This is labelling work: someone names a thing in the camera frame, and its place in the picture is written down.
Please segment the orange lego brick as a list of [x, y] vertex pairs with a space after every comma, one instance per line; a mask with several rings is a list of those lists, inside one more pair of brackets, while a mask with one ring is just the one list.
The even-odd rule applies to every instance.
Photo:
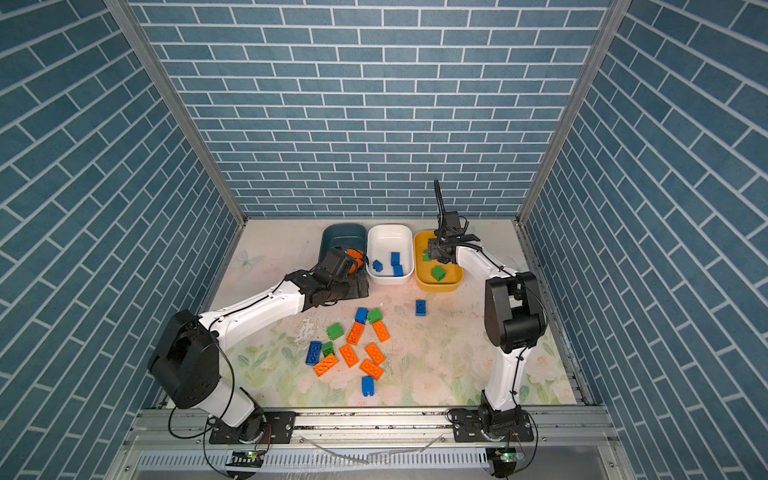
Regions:
[[349, 273], [354, 274], [358, 270], [360, 270], [365, 262], [364, 262], [364, 254], [360, 250], [354, 250], [354, 249], [347, 249], [346, 254], [352, 258], [352, 265], [350, 266]]

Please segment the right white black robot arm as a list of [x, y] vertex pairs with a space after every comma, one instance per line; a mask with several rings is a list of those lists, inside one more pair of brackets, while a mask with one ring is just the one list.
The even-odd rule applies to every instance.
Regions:
[[496, 439], [528, 422], [521, 404], [522, 375], [526, 355], [546, 332], [547, 319], [536, 276], [487, 253], [480, 239], [467, 232], [468, 225], [458, 212], [441, 210], [428, 251], [431, 259], [455, 264], [483, 283], [485, 331], [497, 351], [478, 416], [483, 433]]

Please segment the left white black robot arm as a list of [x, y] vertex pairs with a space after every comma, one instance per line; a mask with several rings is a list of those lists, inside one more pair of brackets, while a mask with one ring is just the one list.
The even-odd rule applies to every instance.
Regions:
[[219, 360], [242, 339], [289, 316], [345, 299], [364, 272], [361, 250], [333, 247], [308, 270], [234, 305], [173, 315], [148, 361], [148, 371], [179, 409], [198, 408], [238, 432], [241, 442], [262, 433], [263, 409], [220, 374]]

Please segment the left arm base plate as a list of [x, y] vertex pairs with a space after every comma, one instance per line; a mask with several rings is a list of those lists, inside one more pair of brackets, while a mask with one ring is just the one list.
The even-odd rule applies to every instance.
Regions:
[[257, 411], [238, 427], [230, 427], [215, 419], [209, 441], [213, 445], [289, 444], [296, 417], [294, 411]]

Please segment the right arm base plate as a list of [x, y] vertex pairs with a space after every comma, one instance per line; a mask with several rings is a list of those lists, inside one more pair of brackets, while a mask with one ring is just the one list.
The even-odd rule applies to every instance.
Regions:
[[457, 443], [479, 442], [531, 442], [535, 439], [533, 423], [528, 412], [521, 407], [507, 411], [452, 408], [446, 418], [453, 428]]

